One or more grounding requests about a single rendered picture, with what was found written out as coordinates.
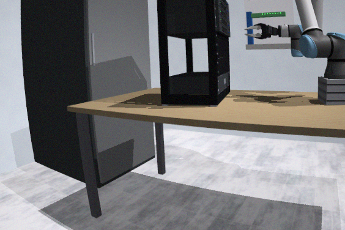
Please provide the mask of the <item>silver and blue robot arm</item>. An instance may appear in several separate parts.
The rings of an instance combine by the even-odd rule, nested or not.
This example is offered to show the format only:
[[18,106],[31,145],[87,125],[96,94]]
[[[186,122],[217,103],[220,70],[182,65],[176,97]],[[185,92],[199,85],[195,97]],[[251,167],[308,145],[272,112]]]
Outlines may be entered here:
[[345,34],[323,34],[324,0],[295,3],[302,25],[281,25],[281,37],[291,38],[292,57],[327,58],[324,78],[345,79]]

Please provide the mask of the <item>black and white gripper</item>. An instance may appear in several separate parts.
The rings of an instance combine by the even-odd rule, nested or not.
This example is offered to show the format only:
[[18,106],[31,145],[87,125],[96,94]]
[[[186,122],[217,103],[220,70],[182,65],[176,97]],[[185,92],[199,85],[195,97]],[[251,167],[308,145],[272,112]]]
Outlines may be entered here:
[[[250,36],[250,37],[254,37],[254,38],[257,38],[257,39],[266,39],[266,38],[271,38],[271,35],[269,34],[266,34],[265,33],[265,26],[269,26],[269,25],[265,25],[263,23],[259,23],[259,24],[256,24],[256,25],[253,25],[253,26],[250,26],[244,30],[249,30],[249,29],[262,29],[262,35],[260,33],[257,33],[257,34],[245,34],[247,36]],[[278,25],[279,29],[277,29],[277,34],[279,35],[279,37],[281,37],[281,26]]]

